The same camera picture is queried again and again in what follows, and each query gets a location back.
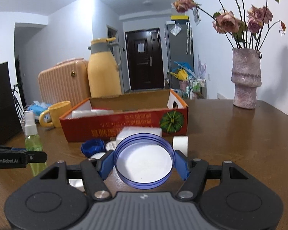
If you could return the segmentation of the yellow thermos jug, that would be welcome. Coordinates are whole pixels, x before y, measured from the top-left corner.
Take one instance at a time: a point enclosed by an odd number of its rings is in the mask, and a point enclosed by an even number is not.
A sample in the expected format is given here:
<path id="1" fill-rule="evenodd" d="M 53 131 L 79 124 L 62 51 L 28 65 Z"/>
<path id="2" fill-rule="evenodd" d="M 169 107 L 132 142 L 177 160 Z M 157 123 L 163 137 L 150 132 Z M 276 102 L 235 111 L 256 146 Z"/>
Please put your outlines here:
<path id="1" fill-rule="evenodd" d="M 122 94 L 120 70 L 122 59 L 116 61 L 110 48 L 122 48 L 115 37 L 92 40 L 88 50 L 88 81 L 92 98 L 119 96 Z"/>

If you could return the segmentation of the orange red cardboard box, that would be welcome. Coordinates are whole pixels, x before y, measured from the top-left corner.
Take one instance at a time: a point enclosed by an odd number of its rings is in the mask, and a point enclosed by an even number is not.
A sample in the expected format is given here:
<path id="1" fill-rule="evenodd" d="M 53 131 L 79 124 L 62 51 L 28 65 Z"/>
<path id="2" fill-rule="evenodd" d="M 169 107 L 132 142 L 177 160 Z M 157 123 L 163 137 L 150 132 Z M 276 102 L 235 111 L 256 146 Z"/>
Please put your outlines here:
<path id="1" fill-rule="evenodd" d="M 72 117 L 73 111 L 108 110 L 110 115 Z M 161 128 L 164 136 L 187 133 L 188 105 L 173 90 L 131 92 L 120 96 L 87 98 L 60 117 L 68 142 L 107 140 L 124 127 Z"/>

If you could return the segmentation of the dried pink rose bouquet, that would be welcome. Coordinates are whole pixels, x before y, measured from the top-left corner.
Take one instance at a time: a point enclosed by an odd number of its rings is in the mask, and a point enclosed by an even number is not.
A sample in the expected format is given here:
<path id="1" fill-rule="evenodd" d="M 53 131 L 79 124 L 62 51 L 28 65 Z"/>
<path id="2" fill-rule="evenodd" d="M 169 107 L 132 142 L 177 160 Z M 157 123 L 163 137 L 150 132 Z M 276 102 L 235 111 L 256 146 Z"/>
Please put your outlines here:
<path id="1" fill-rule="evenodd" d="M 221 9 L 212 15 L 194 0 L 176 0 L 172 5 L 176 12 L 181 14 L 192 10 L 208 15 L 212 18 L 212 25 L 216 32 L 224 34 L 231 46 L 236 46 L 237 49 L 250 48 L 259 51 L 267 38 L 267 35 L 262 36 L 263 29 L 267 28 L 268 33 L 275 24 L 281 25 L 281 34 L 286 33 L 284 22 L 273 21 L 273 14 L 268 8 L 268 0 L 265 0 L 265 5 L 262 7 L 252 5 L 249 9 L 246 9 L 244 0 L 234 1 L 238 8 L 237 16 L 231 10 L 226 9 L 221 0 L 218 0 Z"/>

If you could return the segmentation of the yellow box on refrigerator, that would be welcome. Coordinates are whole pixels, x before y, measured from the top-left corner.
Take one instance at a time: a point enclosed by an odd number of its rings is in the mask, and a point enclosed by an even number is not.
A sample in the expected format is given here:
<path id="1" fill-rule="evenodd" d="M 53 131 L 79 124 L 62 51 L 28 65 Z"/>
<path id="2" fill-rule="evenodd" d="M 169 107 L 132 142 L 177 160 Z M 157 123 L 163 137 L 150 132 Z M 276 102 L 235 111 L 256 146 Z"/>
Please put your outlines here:
<path id="1" fill-rule="evenodd" d="M 187 15 L 171 15 L 170 18 L 173 21 L 189 21 L 189 17 Z"/>

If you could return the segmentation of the green spray bottle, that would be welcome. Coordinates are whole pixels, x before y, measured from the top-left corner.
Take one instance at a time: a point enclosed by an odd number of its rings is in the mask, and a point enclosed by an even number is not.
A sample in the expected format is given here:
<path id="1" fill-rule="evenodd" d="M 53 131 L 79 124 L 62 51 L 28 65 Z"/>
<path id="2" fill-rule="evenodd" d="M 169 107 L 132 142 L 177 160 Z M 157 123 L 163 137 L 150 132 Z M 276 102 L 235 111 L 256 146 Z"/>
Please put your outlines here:
<path id="1" fill-rule="evenodd" d="M 25 112 L 25 147 L 27 151 L 43 151 L 40 136 L 38 135 L 35 116 L 33 111 Z M 46 161 L 41 163 L 31 163 L 33 176 L 40 174 L 47 168 Z"/>

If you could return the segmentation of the white tape roll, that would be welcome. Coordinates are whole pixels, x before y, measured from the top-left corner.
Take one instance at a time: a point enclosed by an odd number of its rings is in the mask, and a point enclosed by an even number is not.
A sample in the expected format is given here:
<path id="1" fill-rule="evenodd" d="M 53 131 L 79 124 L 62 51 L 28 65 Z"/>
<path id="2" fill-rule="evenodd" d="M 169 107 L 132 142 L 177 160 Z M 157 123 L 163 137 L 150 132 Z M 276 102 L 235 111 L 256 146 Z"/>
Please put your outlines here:
<path id="1" fill-rule="evenodd" d="M 187 157 L 188 156 L 188 137 L 187 136 L 174 136 L 172 147 L 174 151 L 179 150 Z"/>

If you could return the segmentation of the blue ribbed jar cap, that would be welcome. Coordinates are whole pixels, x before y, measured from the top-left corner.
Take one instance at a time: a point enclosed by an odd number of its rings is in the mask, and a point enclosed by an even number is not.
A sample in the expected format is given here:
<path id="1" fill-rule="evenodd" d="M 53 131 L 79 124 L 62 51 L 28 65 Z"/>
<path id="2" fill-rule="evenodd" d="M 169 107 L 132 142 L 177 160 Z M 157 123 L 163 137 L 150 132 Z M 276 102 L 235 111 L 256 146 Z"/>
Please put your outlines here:
<path id="1" fill-rule="evenodd" d="M 105 153 L 105 143 L 101 139 L 91 139 L 83 143 L 80 147 L 85 157 L 90 158 L 97 153 Z"/>

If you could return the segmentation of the grey refrigerator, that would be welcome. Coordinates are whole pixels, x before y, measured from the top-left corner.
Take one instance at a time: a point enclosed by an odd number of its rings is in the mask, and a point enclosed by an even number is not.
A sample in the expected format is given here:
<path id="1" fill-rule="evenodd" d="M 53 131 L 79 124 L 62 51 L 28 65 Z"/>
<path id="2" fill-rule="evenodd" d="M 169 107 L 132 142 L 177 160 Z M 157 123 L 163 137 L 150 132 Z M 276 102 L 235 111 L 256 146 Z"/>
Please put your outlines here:
<path id="1" fill-rule="evenodd" d="M 187 63 L 188 68 L 194 71 L 194 51 L 189 20 L 168 21 L 165 25 L 165 40 L 170 88 L 179 89 L 179 80 L 171 74 L 178 71 L 179 66 L 176 62 Z"/>

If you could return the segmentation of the yellow ceramic mug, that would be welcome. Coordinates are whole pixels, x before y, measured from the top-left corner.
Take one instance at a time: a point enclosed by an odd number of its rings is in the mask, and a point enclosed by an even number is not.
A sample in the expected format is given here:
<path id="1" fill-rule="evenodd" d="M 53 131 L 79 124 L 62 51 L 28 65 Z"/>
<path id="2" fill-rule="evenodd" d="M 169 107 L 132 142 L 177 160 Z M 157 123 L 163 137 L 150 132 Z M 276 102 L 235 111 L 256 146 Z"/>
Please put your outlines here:
<path id="1" fill-rule="evenodd" d="M 49 106 L 39 116 L 39 123 L 42 127 L 61 128 L 60 117 L 72 108 L 70 101 L 61 101 Z M 45 116 L 50 116 L 50 122 L 46 122 Z"/>

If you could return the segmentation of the black monitor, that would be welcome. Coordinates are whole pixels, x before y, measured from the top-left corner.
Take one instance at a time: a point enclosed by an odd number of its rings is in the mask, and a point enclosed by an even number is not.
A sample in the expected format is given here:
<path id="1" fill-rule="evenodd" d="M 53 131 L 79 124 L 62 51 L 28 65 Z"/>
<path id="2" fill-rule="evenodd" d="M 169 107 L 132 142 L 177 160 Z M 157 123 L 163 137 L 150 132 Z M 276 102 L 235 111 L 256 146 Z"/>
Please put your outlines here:
<path id="1" fill-rule="evenodd" d="M 0 144 L 22 131 L 12 96 L 8 63 L 0 64 Z"/>

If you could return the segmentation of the peach ribbed suitcase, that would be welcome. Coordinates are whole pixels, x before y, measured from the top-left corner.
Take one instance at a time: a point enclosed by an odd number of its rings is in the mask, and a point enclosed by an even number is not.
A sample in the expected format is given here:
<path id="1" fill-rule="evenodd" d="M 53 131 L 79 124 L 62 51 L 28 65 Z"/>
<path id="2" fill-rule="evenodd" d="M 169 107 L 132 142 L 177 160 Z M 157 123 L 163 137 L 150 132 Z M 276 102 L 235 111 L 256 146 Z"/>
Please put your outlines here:
<path id="1" fill-rule="evenodd" d="M 55 104 L 70 101 L 72 106 L 90 97 L 88 61 L 73 58 L 57 63 L 38 75 L 42 101 Z"/>

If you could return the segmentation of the dark brown entrance door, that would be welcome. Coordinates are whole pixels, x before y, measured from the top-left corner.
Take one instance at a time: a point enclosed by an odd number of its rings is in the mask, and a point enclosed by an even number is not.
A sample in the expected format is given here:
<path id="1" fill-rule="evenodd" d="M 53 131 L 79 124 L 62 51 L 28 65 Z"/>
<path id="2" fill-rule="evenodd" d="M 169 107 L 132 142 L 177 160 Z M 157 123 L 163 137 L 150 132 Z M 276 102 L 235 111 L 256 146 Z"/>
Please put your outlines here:
<path id="1" fill-rule="evenodd" d="M 131 90 L 163 89 L 160 30 L 126 32 L 125 40 Z"/>

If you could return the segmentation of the small white round jar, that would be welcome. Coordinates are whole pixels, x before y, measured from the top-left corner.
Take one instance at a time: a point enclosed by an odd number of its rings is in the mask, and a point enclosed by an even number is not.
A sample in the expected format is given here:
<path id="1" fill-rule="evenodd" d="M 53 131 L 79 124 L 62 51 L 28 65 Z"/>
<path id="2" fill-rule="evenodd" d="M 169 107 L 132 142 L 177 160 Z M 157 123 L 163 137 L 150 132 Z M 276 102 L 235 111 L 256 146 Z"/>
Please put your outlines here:
<path id="1" fill-rule="evenodd" d="M 106 151 L 110 151 L 110 150 L 115 151 L 116 147 L 117 147 L 116 141 L 110 141 L 105 145 L 105 150 Z"/>

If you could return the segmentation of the blue tissue pack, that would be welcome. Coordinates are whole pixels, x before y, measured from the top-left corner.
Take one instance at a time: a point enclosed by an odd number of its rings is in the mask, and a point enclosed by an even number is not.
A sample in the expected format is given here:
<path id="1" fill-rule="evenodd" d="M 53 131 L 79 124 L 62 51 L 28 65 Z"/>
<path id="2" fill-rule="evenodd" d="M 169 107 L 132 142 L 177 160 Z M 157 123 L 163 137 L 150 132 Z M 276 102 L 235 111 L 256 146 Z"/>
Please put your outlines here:
<path id="1" fill-rule="evenodd" d="M 33 111 L 35 121 L 38 122 L 40 114 L 47 110 L 49 106 L 51 106 L 49 103 L 34 101 L 32 104 L 26 105 L 24 111 Z"/>

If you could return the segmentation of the pink textured vase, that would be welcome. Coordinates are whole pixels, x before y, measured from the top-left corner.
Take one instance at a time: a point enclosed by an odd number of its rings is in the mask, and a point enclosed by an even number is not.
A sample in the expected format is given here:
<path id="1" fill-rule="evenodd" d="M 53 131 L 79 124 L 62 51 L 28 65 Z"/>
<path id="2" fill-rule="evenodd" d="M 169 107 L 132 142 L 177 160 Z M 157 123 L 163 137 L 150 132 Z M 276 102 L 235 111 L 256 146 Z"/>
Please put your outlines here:
<path id="1" fill-rule="evenodd" d="M 258 50 L 233 49 L 231 80 L 235 84 L 234 106 L 248 110 L 256 108 L 257 88 L 262 86 L 261 58 Z"/>

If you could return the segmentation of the blue transparent round lid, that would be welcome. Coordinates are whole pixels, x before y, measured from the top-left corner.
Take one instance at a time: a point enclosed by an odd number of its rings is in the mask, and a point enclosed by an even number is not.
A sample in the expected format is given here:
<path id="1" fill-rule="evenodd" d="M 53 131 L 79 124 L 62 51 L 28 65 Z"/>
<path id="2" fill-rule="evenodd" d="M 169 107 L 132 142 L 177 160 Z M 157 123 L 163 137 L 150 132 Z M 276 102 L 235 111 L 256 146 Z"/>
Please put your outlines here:
<path id="1" fill-rule="evenodd" d="M 172 146 L 161 136 L 137 133 L 122 140 L 114 151 L 114 166 L 128 186 L 150 190 L 164 184 L 175 163 Z"/>

